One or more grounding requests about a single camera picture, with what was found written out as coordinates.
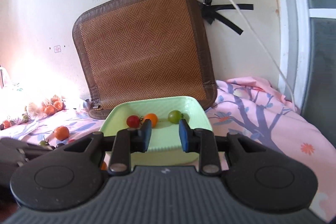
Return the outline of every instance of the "brown leather trim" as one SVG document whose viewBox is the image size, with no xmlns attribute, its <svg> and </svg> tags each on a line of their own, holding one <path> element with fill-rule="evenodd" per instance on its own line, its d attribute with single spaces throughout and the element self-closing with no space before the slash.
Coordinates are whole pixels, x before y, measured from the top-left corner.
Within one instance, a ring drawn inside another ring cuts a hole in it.
<svg viewBox="0 0 336 224">
<path fill-rule="evenodd" d="M 90 109 L 88 114 L 93 119 L 104 120 L 111 111 L 112 109 Z"/>
<path fill-rule="evenodd" d="M 192 20 L 198 59 L 201 65 L 202 81 L 205 94 L 208 100 L 201 100 L 199 103 L 204 110 L 213 105 L 217 98 L 217 86 L 213 73 L 211 54 L 205 31 L 201 10 L 197 0 L 187 1 L 190 18 Z"/>
<path fill-rule="evenodd" d="M 100 95 L 99 95 L 97 84 L 95 80 L 93 79 L 89 58 L 87 56 L 85 46 L 82 40 L 82 36 L 80 34 L 80 27 L 77 24 L 73 26 L 72 38 L 73 38 L 73 41 L 75 42 L 75 47 L 76 47 L 76 50 L 79 56 L 79 60 L 81 62 L 84 75 L 85 75 L 85 79 L 89 87 L 91 101 L 92 101 L 91 107 L 98 108 L 100 104 Z"/>
<path fill-rule="evenodd" d="M 131 5 L 144 0 L 111 0 L 97 7 L 94 7 L 87 12 L 84 12 L 75 22 L 73 26 L 73 41 L 75 43 L 78 56 L 81 61 L 81 65 L 85 74 L 86 81 L 90 90 L 91 100 L 93 106 L 98 107 L 100 105 L 100 95 L 98 87 L 94 81 L 89 59 L 87 57 L 84 43 L 80 34 L 80 24 L 98 17 L 102 14 L 108 13 L 112 10 L 119 9 L 121 7 Z M 201 100 L 199 103 L 204 109 L 211 107 L 217 97 L 217 88 L 214 78 L 210 49 L 206 36 L 206 31 L 201 16 L 197 0 L 186 0 L 188 3 L 188 9 L 191 18 L 191 24 L 193 26 L 195 42 L 197 46 L 197 54 L 201 65 L 203 87 L 206 93 L 207 100 Z"/>
</svg>

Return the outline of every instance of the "tree pattern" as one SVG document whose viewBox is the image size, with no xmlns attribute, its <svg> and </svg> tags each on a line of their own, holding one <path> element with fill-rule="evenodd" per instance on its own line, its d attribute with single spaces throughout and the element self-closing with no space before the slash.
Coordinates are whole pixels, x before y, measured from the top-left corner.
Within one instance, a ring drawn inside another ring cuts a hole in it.
<svg viewBox="0 0 336 224">
<path fill-rule="evenodd" d="M 268 126 L 266 117 L 265 117 L 265 109 L 273 107 L 273 103 L 271 102 L 272 96 L 271 94 L 267 94 L 268 102 L 265 105 L 258 105 L 256 104 L 256 117 L 258 120 L 258 125 L 255 125 L 248 117 L 249 107 L 245 107 L 242 99 L 239 96 L 235 95 L 236 90 L 245 90 L 249 95 L 249 100 L 253 103 L 256 103 L 259 93 L 263 92 L 262 89 L 259 88 L 253 88 L 250 86 L 240 86 L 238 88 L 234 88 L 232 84 L 227 84 L 227 93 L 232 94 L 234 97 L 233 101 L 225 101 L 222 96 L 218 97 L 218 104 L 221 103 L 231 103 L 238 107 L 239 113 L 241 115 L 242 121 L 238 120 L 236 117 L 231 116 L 231 112 L 224 113 L 224 112 L 217 112 L 214 114 L 214 117 L 210 117 L 210 119 L 216 119 L 215 123 L 213 125 L 220 125 L 220 124 L 228 124 L 230 122 L 235 122 L 239 126 L 245 128 L 246 130 L 250 131 L 252 135 L 250 138 L 252 140 L 259 140 L 263 145 L 276 150 L 278 152 L 282 151 L 278 148 L 278 146 L 273 142 L 272 140 L 272 130 L 279 121 L 281 116 L 284 116 L 288 114 L 289 112 L 293 111 L 291 109 L 288 109 L 286 106 L 283 106 L 280 113 L 276 114 L 271 124 Z M 252 90 L 257 90 L 257 93 L 255 97 L 252 95 Z M 243 134 L 246 135 L 244 132 L 229 129 L 229 133 L 232 134 Z"/>
</svg>

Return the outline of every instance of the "green cherry tomato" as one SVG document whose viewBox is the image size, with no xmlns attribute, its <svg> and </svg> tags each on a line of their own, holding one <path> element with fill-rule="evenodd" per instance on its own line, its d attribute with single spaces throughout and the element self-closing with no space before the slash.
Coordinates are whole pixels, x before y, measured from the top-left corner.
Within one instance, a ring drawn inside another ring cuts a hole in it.
<svg viewBox="0 0 336 224">
<path fill-rule="evenodd" d="M 168 114 L 168 121 L 171 123 L 178 124 L 181 119 L 183 119 L 183 114 L 178 110 L 173 110 Z"/>
<path fill-rule="evenodd" d="M 43 141 L 40 141 L 39 145 L 41 146 L 47 146 L 49 145 L 47 141 L 43 140 Z"/>
</svg>

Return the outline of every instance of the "white cable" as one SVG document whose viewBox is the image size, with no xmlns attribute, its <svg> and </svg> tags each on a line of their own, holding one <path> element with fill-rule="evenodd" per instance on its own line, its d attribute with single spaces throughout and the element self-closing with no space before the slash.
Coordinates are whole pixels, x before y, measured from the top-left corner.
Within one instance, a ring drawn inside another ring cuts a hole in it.
<svg viewBox="0 0 336 224">
<path fill-rule="evenodd" d="M 264 49 L 264 51 L 267 53 L 268 57 L 273 61 L 274 65 L 276 66 L 276 68 L 278 69 L 281 77 L 283 78 L 289 93 L 291 95 L 291 99 L 292 99 L 292 103 L 293 103 L 293 111 L 296 112 L 296 107 L 295 107 L 295 100 L 294 100 L 294 93 L 286 79 L 286 77 L 284 76 L 284 74 L 282 73 L 281 69 L 279 68 L 279 66 L 277 65 L 277 62 L 275 61 L 275 59 L 273 58 L 273 56 L 271 55 L 271 53 L 269 52 L 269 50 L 266 48 L 265 44 L 262 42 L 262 40 L 259 38 L 258 34 L 255 32 L 255 30 L 253 29 L 253 27 L 251 26 L 250 22 L 247 20 L 247 18 L 243 15 L 243 13 L 240 11 L 238 5 L 233 1 L 233 0 L 229 0 L 231 2 L 231 4 L 233 5 L 233 7 L 235 7 L 235 9 L 237 10 L 238 14 L 243 18 L 244 22 L 246 23 L 246 25 L 248 26 L 248 28 L 250 29 L 250 31 L 253 33 L 254 37 L 257 39 L 257 41 L 259 42 L 259 44 L 261 45 L 261 47 Z"/>
</svg>

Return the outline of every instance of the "black tape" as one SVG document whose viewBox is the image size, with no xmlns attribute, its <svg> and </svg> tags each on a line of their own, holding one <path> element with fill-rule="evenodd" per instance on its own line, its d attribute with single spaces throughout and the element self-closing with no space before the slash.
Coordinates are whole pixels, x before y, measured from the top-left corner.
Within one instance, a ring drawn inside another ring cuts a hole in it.
<svg viewBox="0 0 336 224">
<path fill-rule="evenodd" d="M 237 4 L 239 9 L 241 10 L 254 10 L 253 4 Z M 215 11 L 218 10 L 235 10 L 235 7 L 231 4 L 222 4 L 222 5 L 212 5 L 211 8 L 213 8 Z"/>
<path fill-rule="evenodd" d="M 219 20 L 220 22 L 224 23 L 226 26 L 234 30 L 237 34 L 241 35 L 243 33 L 243 30 L 239 28 L 235 23 L 228 20 L 226 17 L 222 16 L 219 13 L 214 13 L 214 18 Z"/>
<path fill-rule="evenodd" d="M 202 17 L 206 20 L 206 22 L 208 22 L 211 25 L 214 22 L 214 20 L 217 19 L 220 22 L 227 25 L 232 30 L 234 30 L 237 34 L 241 35 L 243 33 L 243 30 L 241 28 L 239 28 L 232 21 L 228 20 L 226 17 L 217 13 L 218 10 L 234 10 L 235 8 L 233 7 L 233 5 L 223 4 L 223 5 L 211 6 L 211 1 L 212 0 L 207 0 L 207 3 L 209 3 L 209 5 L 204 5 L 203 3 L 199 2 Z M 253 4 L 237 4 L 237 5 L 242 10 L 254 10 Z"/>
</svg>

